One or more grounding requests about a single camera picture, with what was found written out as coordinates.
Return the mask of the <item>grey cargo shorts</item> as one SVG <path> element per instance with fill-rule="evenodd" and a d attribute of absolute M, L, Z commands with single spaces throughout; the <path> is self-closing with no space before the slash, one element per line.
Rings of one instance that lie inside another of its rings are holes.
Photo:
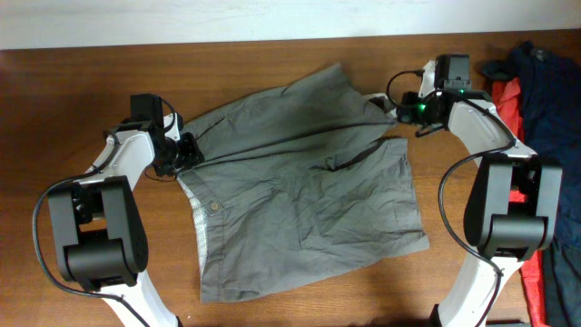
<path fill-rule="evenodd" d="M 226 104 L 184 129 L 203 161 L 179 173 L 203 302 L 243 302 L 428 249 L 387 110 L 339 65 Z"/>

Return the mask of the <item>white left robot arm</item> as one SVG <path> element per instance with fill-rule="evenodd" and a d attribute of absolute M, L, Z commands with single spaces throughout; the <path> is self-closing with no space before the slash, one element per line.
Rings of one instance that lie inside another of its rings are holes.
<path fill-rule="evenodd" d="M 47 188 L 57 288 L 105 301 L 126 326 L 178 326 L 146 271 L 149 249 L 133 190 L 149 169 L 169 182 L 204 160 L 182 117 L 157 94 L 135 94 L 130 115 L 104 131 L 105 147 L 85 173 Z"/>

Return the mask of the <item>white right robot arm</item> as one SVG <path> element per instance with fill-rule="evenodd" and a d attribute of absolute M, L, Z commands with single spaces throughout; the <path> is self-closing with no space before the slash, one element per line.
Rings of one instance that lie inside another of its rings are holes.
<path fill-rule="evenodd" d="M 451 234 L 467 256 L 450 292 L 432 310 L 435 326 L 485 325 L 507 280 L 552 242 L 562 181 L 560 163 L 518 140 L 492 98 L 473 89 L 469 68 L 466 54 L 438 56 L 416 70 L 419 90 L 405 93 L 396 106 L 400 122 L 419 126 L 418 137 L 446 130 L 468 150 L 440 180 L 441 213 L 448 178 L 463 164 L 478 166 L 464 234 Z"/>

